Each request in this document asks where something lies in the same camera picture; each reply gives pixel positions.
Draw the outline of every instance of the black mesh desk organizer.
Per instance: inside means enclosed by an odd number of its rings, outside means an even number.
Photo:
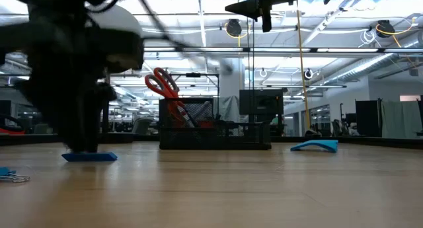
[[[161,149],[271,149],[269,122],[214,120],[212,98],[159,102]]]

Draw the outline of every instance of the blue paper clip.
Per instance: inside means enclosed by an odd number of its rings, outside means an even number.
[[[0,167],[0,181],[28,182],[29,180],[29,176],[17,175],[16,171],[11,171],[7,167]]]

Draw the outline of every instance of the blue curved foam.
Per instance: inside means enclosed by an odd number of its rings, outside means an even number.
[[[338,140],[335,139],[309,140],[292,147],[291,151],[299,151],[309,145],[322,147],[332,153],[338,152]]]
[[[107,153],[66,153],[61,155],[67,162],[115,161],[118,157],[113,152]]]

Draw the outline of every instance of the yellow pole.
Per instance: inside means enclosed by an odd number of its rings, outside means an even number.
[[[304,79],[304,66],[303,66],[303,40],[301,39],[301,25],[299,21],[299,6],[297,0],[297,20],[298,20],[298,39],[299,39],[299,58],[301,61],[301,78],[303,80],[303,91],[305,99],[305,125],[306,130],[310,129],[310,113],[309,113],[309,104],[307,102],[307,91],[305,88],[305,79]]]

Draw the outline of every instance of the black monitor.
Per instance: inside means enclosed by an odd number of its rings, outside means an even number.
[[[240,115],[269,115],[284,113],[283,89],[240,90]]]

